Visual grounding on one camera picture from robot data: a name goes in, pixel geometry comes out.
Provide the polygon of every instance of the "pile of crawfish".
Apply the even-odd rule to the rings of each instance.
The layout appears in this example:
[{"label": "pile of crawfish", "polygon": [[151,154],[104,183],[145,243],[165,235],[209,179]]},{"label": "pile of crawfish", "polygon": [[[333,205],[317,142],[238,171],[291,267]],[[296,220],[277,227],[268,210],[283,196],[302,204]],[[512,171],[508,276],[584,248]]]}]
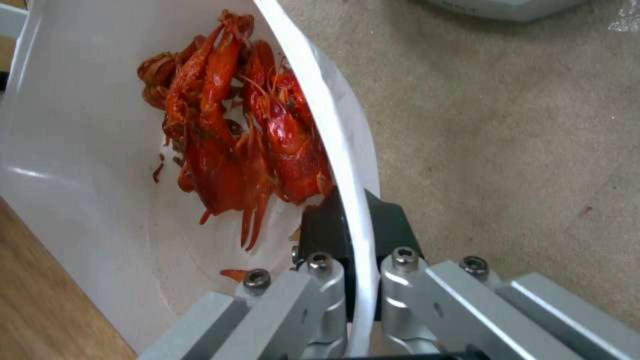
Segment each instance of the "pile of crawfish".
[{"label": "pile of crawfish", "polygon": [[[249,251],[272,193],[299,205],[328,195],[334,185],[293,71],[282,61],[276,67],[265,41],[250,41],[251,15],[224,10],[219,21],[208,37],[197,35],[181,52],[145,60],[138,77],[144,100],[166,112],[166,145],[171,141],[182,154],[174,159],[181,165],[178,186],[196,191],[206,207],[200,224],[210,215],[243,211],[241,246]],[[233,80],[241,86],[232,86]],[[245,126],[225,117],[235,106],[242,106]]]}]

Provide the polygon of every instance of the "wooden surface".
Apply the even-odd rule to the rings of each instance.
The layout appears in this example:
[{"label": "wooden surface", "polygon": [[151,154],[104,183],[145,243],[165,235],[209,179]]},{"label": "wooden surface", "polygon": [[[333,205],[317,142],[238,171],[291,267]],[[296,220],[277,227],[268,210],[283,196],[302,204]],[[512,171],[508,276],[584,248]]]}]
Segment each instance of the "wooden surface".
[{"label": "wooden surface", "polygon": [[15,6],[16,8],[24,9],[24,0],[0,0],[0,3]]},{"label": "wooden surface", "polygon": [[[24,0],[0,0],[0,3],[24,9]],[[15,39],[0,36],[0,71],[9,71],[15,49]]]},{"label": "wooden surface", "polygon": [[0,36],[0,71],[9,71],[15,49],[15,39]]},{"label": "wooden surface", "polygon": [[0,197],[0,359],[134,358]]}]

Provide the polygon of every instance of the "bolt head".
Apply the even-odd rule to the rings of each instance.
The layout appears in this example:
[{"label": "bolt head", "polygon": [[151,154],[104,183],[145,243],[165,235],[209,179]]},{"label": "bolt head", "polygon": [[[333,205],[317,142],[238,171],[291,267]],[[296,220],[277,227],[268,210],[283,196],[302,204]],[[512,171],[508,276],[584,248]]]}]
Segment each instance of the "bolt head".
[{"label": "bolt head", "polygon": [[300,246],[299,245],[293,245],[291,247],[291,262],[293,263],[293,265],[298,266],[298,263],[300,262]]},{"label": "bolt head", "polygon": [[465,256],[458,264],[462,270],[480,281],[485,281],[489,275],[489,264],[479,256]]},{"label": "bolt head", "polygon": [[309,273],[324,275],[331,272],[333,258],[326,252],[315,252],[307,258]]},{"label": "bolt head", "polygon": [[410,247],[397,247],[391,256],[396,270],[409,272],[418,269],[418,254]]},{"label": "bolt head", "polygon": [[271,284],[271,275],[265,269],[253,269],[244,276],[243,285],[249,291],[264,291]]}]

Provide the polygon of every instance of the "plastic container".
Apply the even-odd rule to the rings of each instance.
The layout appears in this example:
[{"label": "plastic container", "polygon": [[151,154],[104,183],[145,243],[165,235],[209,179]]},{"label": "plastic container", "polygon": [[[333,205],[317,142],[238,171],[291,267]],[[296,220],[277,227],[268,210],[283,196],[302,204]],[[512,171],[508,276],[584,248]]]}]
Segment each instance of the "plastic container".
[{"label": "plastic container", "polygon": [[[281,11],[272,1],[258,5]],[[0,195],[138,352],[206,291],[230,291],[222,268],[289,266],[289,235],[300,222],[302,208],[272,197],[257,251],[247,254],[239,213],[197,224],[204,207],[177,188],[170,158],[161,182],[152,181],[167,150],[162,113],[143,102],[136,68],[210,32],[223,8],[259,14],[250,1],[34,0],[0,102]],[[262,18],[253,38],[277,48]],[[315,56],[323,60],[309,77],[321,76],[335,101],[320,114],[328,119],[320,132],[343,202],[349,197],[352,232],[367,245],[362,187],[379,195],[371,134],[344,78]],[[312,104],[320,122],[317,110]],[[377,274],[363,276],[371,278],[363,291],[374,292]]]}]

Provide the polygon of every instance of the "hex socket screw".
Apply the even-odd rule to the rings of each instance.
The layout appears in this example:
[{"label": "hex socket screw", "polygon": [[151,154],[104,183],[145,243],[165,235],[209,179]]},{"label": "hex socket screw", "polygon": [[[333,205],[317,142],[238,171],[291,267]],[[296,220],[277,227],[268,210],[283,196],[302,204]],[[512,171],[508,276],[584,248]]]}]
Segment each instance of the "hex socket screw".
[{"label": "hex socket screw", "polygon": [[396,247],[391,256],[396,270],[402,272],[418,270],[418,254],[410,247]]},{"label": "hex socket screw", "polygon": [[465,256],[458,265],[478,281],[485,281],[489,276],[489,264],[479,256]]},{"label": "hex socket screw", "polygon": [[329,274],[332,269],[333,258],[326,252],[314,252],[307,258],[309,273],[316,276]]},{"label": "hex socket screw", "polygon": [[250,293],[258,295],[271,284],[271,275],[265,269],[257,268],[249,270],[244,276],[243,285]]}]

